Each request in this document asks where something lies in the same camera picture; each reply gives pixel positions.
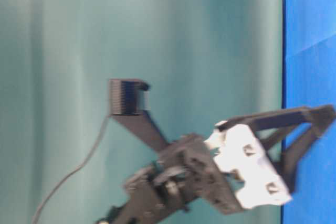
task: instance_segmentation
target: blue paper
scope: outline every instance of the blue paper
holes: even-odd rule
[[[336,105],[336,0],[285,0],[285,7],[285,107]],[[284,224],[336,223],[335,140],[332,125],[300,163]]]

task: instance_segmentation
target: robotic arm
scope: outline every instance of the robotic arm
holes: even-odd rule
[[[334,121],[331,105],[238,116],[215,125],[208,139],[191,133],[169,144],[144,107],[149,85],[137,79],[110,80],[110,115],[158,159],[124,183],[130,195],[98,224],[154,224],[201,197],[227,215],[261,205],[283,205],[295,190],[297,164]],[[273,162],[267,151],[302,123],[310,127]],[[275,131],[266,138],[258,132]],[[234,189],[230,177],[242,187]]]

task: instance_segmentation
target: white plastic part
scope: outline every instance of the white plastic part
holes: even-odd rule
[[[235,171],[245,182],[244,187],[235,192],[243,208],[283,205],[291,200],[285,182],[247,125],[237,124],[224,132],[215,129],[205,144],[210,150],[219,148],[214,161],[220,171]]]

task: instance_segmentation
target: teal backdrop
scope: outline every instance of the teal backdrop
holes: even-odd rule
[[[281,107],[282,0],[0,0],[0,223],[29,223],[91,147],[109,78],[152,85],[169,140]],[[40,223],[93,223],[155,159],[110,121],[92,161]],[[279,207],[222,216],[203,200],[164,223],[280,223]]]

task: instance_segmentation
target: black cable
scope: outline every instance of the black cable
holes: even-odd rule
[[[72,172],[69,172],[60,182],[58,182],[56,184],[56,186],[52,189],[52,191],[48,194],[48,196],[41,202],[41,204],[37,207],[36,212],[34,213],[33,216],[33,220],[31,221],[31,224],[37,224],[38,219],[41,215],[41,212],[43,210],[43,208],[45,207],[45,205],[48,203],[49,199],[53,196],[53,194],[57,191],[57,189],[69,178],[71,177],[73,174],[75,174],[76,172],[78,172],[79,170],[81,170],[92,158],[95,150],[97,149],[99,143],[101,142],[105,130],[106,130],[106,126],[107,126],[107,122],[108,122],[109,116],[105,116],[104,120],[100,126],[100,130],[98,133],[98,136],[96,138],[96,141],[94,142],[91,150],[89,151],[88,155],[86,156],[86,158],[83,160],[83,162],[77,166]]]

